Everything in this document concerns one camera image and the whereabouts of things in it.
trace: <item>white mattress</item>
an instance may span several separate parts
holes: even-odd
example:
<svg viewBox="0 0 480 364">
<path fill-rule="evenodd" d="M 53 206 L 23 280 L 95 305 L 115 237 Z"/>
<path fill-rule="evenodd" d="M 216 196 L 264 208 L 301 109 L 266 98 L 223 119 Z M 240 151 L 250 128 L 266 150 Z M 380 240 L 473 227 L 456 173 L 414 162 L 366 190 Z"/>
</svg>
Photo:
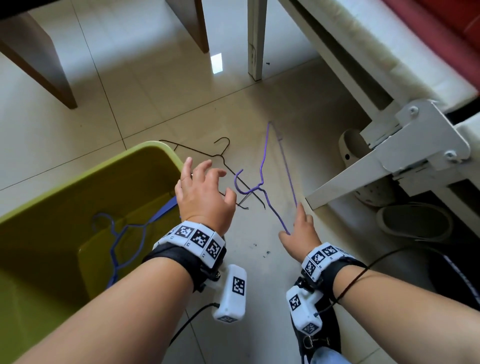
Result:
<svg viewBox="0 0 480 364">
<path fill-rule="evenodd" d="M 418 98 L 453 111 L 478 91 L 381 0 L 299 0 L 400 104 Z"/>
</svg>

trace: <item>bolt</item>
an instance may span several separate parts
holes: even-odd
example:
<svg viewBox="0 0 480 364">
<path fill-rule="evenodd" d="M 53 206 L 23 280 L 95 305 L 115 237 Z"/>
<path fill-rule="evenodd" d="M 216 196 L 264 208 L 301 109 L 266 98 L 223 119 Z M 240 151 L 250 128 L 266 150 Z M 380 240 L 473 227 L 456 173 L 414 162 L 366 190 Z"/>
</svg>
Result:
<svg viewBox="0 0 480 364">
<path fill-rule="evenodd" d="M 454 150 L 447 150 L 444 153 L 444 156 L 445 156 L 445 159 L 448 160 L 449 162 L 452 162 L 452 163 L 457 163 L 458 162 L 457 154 L 456 154 L 456 151 L 454 151 Z"/>
<path fill-rule="evenodd" d="M 409 109 L 408 109 L 408 112 L 410 113 L 410 117 L 412 119 L 416 118 L 419 114 L 419 108 L 417 108 L 416 106 L 411 106 Z"/>
</svg>

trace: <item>person's right arm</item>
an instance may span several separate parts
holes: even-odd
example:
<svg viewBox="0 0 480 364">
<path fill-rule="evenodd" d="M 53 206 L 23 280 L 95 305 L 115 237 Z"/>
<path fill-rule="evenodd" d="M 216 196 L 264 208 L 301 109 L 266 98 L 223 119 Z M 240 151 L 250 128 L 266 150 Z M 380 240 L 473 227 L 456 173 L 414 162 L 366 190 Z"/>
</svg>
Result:
<svg viewBox="0 0 480 364">
<path fill-rule="evenodd" d="M 301 204 L 293 234 L 279 237 L 299 262 L 321 244 Z M 362 271 L 342 268 L 334 296 Z M 369 270 L 340 303 L 398 364 L 480 363 L 480 312 L 459 302 Z"/>
</svg>

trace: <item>forearm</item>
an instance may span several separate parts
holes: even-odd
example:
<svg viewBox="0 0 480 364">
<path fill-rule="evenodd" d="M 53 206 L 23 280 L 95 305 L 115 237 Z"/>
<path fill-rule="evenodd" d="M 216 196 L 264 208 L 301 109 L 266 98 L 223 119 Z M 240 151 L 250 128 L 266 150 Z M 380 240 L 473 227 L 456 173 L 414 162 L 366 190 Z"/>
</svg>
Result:
<svg viewBox="0 0 480 364">
<path fill-rule="evenodd" d="M 192 291 L 192 279 L 180 264 L 168 258 L 151 259 L 17 363 L 159 363 Z"/>
<path fill-rule="evenodd" d="M 341 269 L 335 297 L 362 271 Z M 374 271 L 340 303 L 399 364 L 480 363 L 480 313 L 461 303 Z"/>
</svg>

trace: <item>black shoe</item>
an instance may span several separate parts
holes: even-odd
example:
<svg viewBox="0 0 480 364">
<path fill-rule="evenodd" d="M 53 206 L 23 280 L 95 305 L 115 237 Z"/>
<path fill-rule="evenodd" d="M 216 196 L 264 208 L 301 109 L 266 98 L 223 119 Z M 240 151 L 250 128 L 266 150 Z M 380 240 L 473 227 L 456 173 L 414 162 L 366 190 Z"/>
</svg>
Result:
<svg viewBox="0 0 480 364">
<path fill-rule="evenodd" d="M 295 283 L 299 287 L 303 286 L 303 282 L 300 282 L 303 278 L 299 278 Z M 330 300 L 323 296 L 316 304 L 315 308 L 317 311 L 324 310 L 330 305 Z M 340 344 L 340 328 L 338 327 L 338 322 L 336 320 L 335 311 L 333 308 L 320 314 L 323 325 L 322 329 L 313 336 L 308 336 L 297 330 L 295 325 L 292 326 L 297 336 L 299 343 L 299 350 L 301 356 L 302 364 L 309 364 L 312 361 L 313 354 L 317 351 L 318 348 L 326 346 L 336 352 L 342 353 L 341 344 Z"/>
</svg>

